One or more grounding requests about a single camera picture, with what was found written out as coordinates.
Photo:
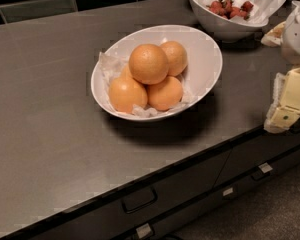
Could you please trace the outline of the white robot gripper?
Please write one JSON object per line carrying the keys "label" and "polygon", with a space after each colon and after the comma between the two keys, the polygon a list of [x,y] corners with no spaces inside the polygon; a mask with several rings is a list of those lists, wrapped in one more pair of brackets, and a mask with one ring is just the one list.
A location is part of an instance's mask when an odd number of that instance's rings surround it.
{"label": "white robot gripper", "polygon": [[[268,47],[281,45],[283,57],[291,64],[300,64],[300,1],[283,21],[267,32],[261,43]],[[273,86],[273,103],[266,115],[264,129],[273,134],[290,129],[300,118],[300,65],[286,74],[277,73]]]}

